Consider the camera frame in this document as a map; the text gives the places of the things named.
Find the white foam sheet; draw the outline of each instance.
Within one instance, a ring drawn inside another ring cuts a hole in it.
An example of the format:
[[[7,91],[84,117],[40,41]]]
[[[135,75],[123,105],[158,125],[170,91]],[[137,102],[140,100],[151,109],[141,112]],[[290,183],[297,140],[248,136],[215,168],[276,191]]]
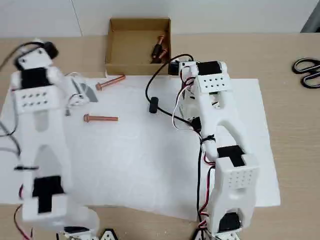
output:
[[[196,220],[199,139],[193,132],[175,130],[167,115],[148,112],[145,86],[149,79],[127,76],[126,80],[97,92],[98,103],[71,109],[65,133],[71,153],[73,194],[87,205],[123,206]],[[88,79],[92,89],[103,81]],[[277,206],[279,186],[259,82],[233,79],[232,85],[240,118],[260,164],[256,206]],[[179,89],[178,79],[159,76],[152,83],[149,96],[159,97],[159,106],[171,112]],[[87,113],[119,116],[119,121],[86,123],[83,115]],[[9,94],[1,119],[13,128]],[[219,146],[235,144],[223,127],[218,128],[216,139]],[[0,147],[14,145],[9,138],[1,137]],[[4,151],[0,152],[0,160],[0,203],[18,203],[22,174],[13,171],[18,161],[14,154]],[[202,163],[201,169],[203,200],[209,166]]]

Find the cardboard box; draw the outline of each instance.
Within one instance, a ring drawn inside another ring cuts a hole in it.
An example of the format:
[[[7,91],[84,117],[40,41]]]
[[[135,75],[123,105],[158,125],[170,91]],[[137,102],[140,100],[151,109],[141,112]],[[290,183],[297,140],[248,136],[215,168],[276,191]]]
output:
[[[107,36],[105,67],[108,75],[153,75],[162,63],[151,63],[158,36],[165,35],[162,46],[171,57],[169,18],[111,18]],[[168,74],[168,66],[160,75]]]

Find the table surface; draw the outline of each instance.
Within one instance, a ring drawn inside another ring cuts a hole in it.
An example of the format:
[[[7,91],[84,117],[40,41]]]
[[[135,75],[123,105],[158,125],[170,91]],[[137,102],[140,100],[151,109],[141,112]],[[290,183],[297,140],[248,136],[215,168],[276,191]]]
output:
[[[2,60],[29,39],[0,39]],[[48,38],[60,51],[54,63],[64,73],[104,76],[105,36]],[[258,78],[279,180],[281,206],[257,208],[243,240],[311,239],[319,228],[320,90],[300,85],[291,72],[300,57],[320,57],[320,34],[173,35],[172,55],[192,54],[197,61],[225,61],[232,78]],[[14,71],[0,73],[2,106]],[[13,224],[15,205],[0,205],[0,239],[21,239]],[[101,228],[114,228],[122,240],[187,240],[196,224],[122,207],[93,207]],[[53,240],[52,232],[35,230],[35,239]]]

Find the white robotic arm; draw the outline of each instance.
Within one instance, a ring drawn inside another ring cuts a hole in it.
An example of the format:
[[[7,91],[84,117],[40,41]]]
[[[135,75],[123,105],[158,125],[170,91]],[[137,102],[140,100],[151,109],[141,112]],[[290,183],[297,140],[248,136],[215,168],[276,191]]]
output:
[[[184,92],[180,111],[187,121],[199,118],[202,151],[215,163],[214,189],[205,208],[206,228],[213,237],[233,240],[236,232],[250,225],[259,165],[239,118],[226,64],[180,62],[179,72],[194,79]],[[230,132],[237,145],[217,147],[219,125]]]
[[[97,213],[69,194],[72,169],[63,124],[68,81],[52,66],[55,51],[58,54],[52,43],[40,42],[15,60],[20,71],[11,76],[25,168],[22,218],[33,226],[93,240],[99,228]]]

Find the bolt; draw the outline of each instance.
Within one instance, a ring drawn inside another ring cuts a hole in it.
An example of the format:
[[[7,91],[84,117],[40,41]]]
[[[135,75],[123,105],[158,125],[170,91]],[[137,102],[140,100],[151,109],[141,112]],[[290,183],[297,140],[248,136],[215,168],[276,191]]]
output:
[[[164,48],[159,55],[159,59],[162,59],[168,53],[168,48]]]
[[[162,42],[164,41],[164,39],[165,39],[165,36],[164,36],[164,35],[158,36],[158,42],[157,42],[157,44],[161,45]]]
[[[106,81],[106,82],[103,82],[103,83],[100,83],[98,82],[96,85],[95,85],[95,88],[98,90],[98,91],[102,91],[102,89],[106,86],[109,86],[111,84],[115,84],[117,82],[120,82],[121,80],[124,80],[126,79],[126,76],[125,75],[122,75],[122,76],[119,76],[115,79],[112,79],[112,80],[109,80],[109,81]]]
[[[90,121],[118,121],[117,116],[90,116],[89,114],[83,115],[83,120],[85,122],[90,122]]]

